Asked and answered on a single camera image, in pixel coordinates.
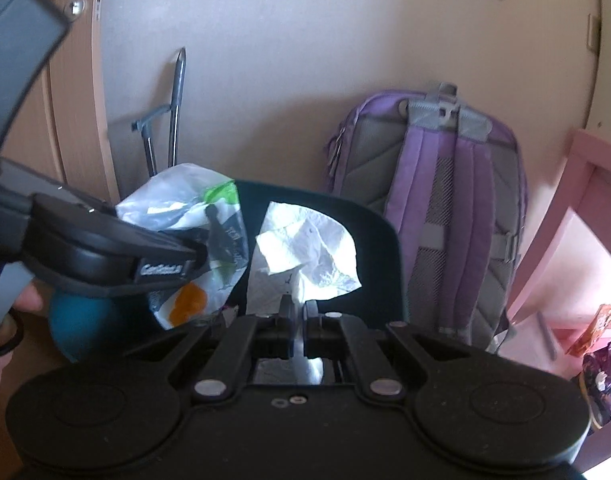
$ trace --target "human hand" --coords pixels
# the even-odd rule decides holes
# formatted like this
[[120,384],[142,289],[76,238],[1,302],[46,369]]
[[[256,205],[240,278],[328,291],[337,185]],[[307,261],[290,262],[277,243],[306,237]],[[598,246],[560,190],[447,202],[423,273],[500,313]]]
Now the human hand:
[[[14,308],[23,312],[37,312],[41,310],[42,307],[43,299],[33,283],[26,286],[26,288],[23,289],[21,294],[18,295],[18,298],[16,298],[16,301],[14,302]],[[0,327],[0,346],[12,338],[15,330],[16,327],[14,326],[13,321],[10,319],[10,316],[6,316],[5,322],[3,322],[3,325]],[[0,357],[0,378],[3,373],[3,368],[10,363],[11,359],[11,352]]]

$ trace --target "pink chair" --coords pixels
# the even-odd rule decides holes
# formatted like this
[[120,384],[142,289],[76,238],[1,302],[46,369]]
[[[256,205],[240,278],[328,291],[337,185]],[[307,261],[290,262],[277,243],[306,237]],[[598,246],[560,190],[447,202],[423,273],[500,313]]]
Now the pink chair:
[[[559,186],[537,236],[517,269],[508,302],[509,319],[517,317],[534,290],[574,214],[611,254],[611,145],[584,130],[573,132],[572,149]],[[555,335],[572,342],[587,324],[560,321],[551,328]],[[611,326],[604,334],[604,343],[605,338],[611,338]],[[611,423],[586,440],[575,466],[585,471],[610,457]]]

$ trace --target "finger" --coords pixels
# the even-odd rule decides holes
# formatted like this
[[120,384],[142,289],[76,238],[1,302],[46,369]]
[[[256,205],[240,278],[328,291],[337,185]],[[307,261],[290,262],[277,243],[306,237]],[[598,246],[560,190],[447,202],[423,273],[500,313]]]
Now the finger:
[[30,283],[18,295],[14,308],[23,312],[37,312],[43,308],[43,298],[38,293],[34,283]]

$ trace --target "gray back padding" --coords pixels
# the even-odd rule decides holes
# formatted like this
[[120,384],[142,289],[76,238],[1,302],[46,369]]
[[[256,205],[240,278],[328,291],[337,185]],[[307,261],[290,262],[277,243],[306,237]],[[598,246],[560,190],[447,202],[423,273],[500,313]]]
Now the gray back padding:
[[[405,141],[403,119],[364,116],[357,123],[341,196],[383,214]],[[489,142],[496,193],[496,234],[519,234],[521,219],[519,157],[514,148]],[[454,160],[439,158],[426,222],[449,226],[452,220]],[[410,321],[436,330],[445,251],[420,248],[407,298]],[[490,260],[470,327],[471,343],[487,348],[505,312],[516,261]]]

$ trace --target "white wall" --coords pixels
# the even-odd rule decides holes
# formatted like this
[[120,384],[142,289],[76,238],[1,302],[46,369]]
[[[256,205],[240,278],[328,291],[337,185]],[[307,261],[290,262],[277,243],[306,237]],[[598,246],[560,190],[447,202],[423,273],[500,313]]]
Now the white wall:
[[[317,189],[322,146],[362,96],[457,83],[517,133],[532,188],[527,238],[583,126],[599,0],[104,0],[104,75],[116,172],[145,179],[128,122],[168,97],[188,48],[181,160]],[[166,160],[166,125],[159,161]]]

